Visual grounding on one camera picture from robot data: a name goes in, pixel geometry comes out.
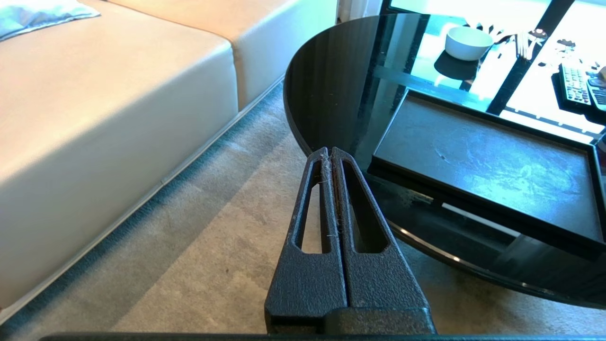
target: glass tabletop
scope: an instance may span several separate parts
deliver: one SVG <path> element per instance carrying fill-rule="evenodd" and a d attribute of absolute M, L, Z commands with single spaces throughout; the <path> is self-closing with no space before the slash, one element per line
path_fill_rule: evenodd
<path fill-rule="evenodd" d="M 288 122 L 303 151 L 336 146 L 365 173 L 397 237 L 443 262 L 502 286 L 552 300 L 606 306 L 606 255 L 587 260 L 366 173 L 406 89 L 598 144 L 604 126 L 560 110 L 551 75 L 561 59 L 558 31 L 533 61 L 503 37 L 476 62 L 444 52 L 462 18 L 398 14 L 330 28 L 293 57 L 284 83 Z"/>

